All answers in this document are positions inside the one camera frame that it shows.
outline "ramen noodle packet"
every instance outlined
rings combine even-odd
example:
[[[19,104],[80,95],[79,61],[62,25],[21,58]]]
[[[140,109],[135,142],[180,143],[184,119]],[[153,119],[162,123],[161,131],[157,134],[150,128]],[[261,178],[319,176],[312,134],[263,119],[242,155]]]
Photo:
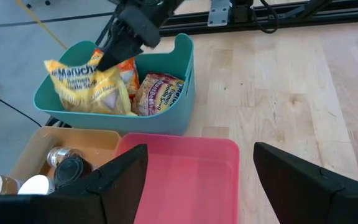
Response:
[[[74,67],[56,60],[44,62],[63,107],[70,111],[135,115],[119,67],[104,72],[96,69],[102,56],[102,51],[95,50],[88,63]]]
[[[166,73],[149,72],[132,102],[132,110],[148,116],[168,109],[183,89],[184,81]]]

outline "black cable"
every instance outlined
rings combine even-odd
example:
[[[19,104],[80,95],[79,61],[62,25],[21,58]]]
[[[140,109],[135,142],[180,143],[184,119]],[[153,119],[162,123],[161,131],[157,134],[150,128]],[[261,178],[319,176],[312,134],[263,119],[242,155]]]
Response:
[[[273,17],[274,17],[274,20],[275,20],[275,27],[273,29],[271,29],[271,30],[268,30],[268,29],[262,27],[262,25],[258,21],[258,18],[256,17],[256,13],[255,13],[255,10],[253,8],[251,8],[252,17],[254,18],[254,21],[256,22],[256,24],[258,25],[259,29],[262,32],[264,32],[266,34],[273,34],[278,29],[278,15],[277,15],[276,11],[265,0],[260,0],[260,2],[273,14]]]
[[[6,106],[16,110],[17,112],[19,112],[21,115],[25,116],[26,118],[29,118],[30,120],[32,120],[35,124],[37,124],[38,126],[42,127],[41,124],[39,124],[38,122],[36,122],[34,119],[30,118],[29,116],[27,116],[25,113],[19,111],[18,109],[14,108],[13,106],[11,106],[10,104],[6,103],[5,101],[0,99],[0,102],[5,104]]]

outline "wooden tabletop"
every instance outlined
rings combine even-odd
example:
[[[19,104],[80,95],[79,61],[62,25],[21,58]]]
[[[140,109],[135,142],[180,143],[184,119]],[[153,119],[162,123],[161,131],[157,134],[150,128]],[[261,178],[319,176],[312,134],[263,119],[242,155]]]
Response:
[[[208,11],[209,3],[186,1],[177,12]],[[238,144],[239,223],[278,223],[252,160],[256,141],[358,180],[358,23],[191,37],[188,135]],[[166,37],[155,50],[172,48]]]

